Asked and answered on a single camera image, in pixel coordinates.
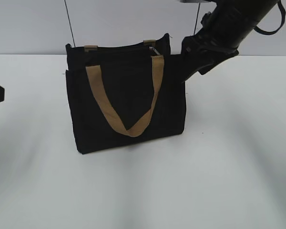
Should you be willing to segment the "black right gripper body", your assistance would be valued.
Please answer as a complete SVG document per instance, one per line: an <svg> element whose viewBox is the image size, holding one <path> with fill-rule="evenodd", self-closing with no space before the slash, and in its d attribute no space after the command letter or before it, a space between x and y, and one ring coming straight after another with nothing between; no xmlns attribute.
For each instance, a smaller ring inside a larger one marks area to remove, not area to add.
<svg viewBox="0 0 286 229"><path fill-rule="evenodd" d="M220 38L233 26L239 16L228 4L217 4L213 12L206 13L201 21L202 28L192 36L184 37L180 57L180 81L183 83L194 73L206 74L222 62L239 54L237 46L223 44Z"/></svg>

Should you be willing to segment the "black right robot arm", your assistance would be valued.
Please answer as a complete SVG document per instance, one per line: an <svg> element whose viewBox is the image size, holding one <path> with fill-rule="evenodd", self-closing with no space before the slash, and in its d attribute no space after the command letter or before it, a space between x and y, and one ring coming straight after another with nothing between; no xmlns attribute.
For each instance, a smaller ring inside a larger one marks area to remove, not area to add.
<svg viewBox="0 0 286 229"><path fill-rule="evenodd" d="M251 31L262 35L278 32L265 31L258 23L278 6L281 13L281 26L286 21L286 10L280 0L217 0L213 12L206 13L202 28L182 41L181 82L194 73L206 74L222 62L239 54L240 43Z"/></svg>

